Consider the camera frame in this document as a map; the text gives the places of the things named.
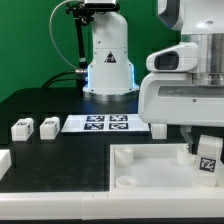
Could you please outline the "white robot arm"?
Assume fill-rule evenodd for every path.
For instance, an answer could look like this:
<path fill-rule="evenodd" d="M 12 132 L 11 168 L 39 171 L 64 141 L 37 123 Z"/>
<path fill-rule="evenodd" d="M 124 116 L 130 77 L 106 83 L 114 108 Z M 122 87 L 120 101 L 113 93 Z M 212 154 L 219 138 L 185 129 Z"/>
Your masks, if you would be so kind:
<path fill-rule="evenodd" d="M 137 85 L 127 24 L 115 0 L 84 0 L 93 13 L 93 60 L 84 93 L 110 100 L 137 92 L 138 115 L 153 126 L 224 126 L 224 0 L 157 0 L 157 16 L 181 33 L 175 46 L 146 59 Z"/>

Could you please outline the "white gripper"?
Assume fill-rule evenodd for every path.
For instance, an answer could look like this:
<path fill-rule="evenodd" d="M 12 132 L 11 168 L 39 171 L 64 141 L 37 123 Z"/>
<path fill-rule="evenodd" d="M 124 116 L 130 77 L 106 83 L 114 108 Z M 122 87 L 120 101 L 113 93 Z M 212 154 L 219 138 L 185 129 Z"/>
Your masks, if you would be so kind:
<path fill-rule="evenodd" d="M 145 123 L 190 125 L 180 132 L 192 152 L 191 126 L 224 127 L 224 88 L 193 84 L 198 65 L 196 43 L 155 52 L 146 59 L 149 74 L 140 86 L 138 115 Z"/>

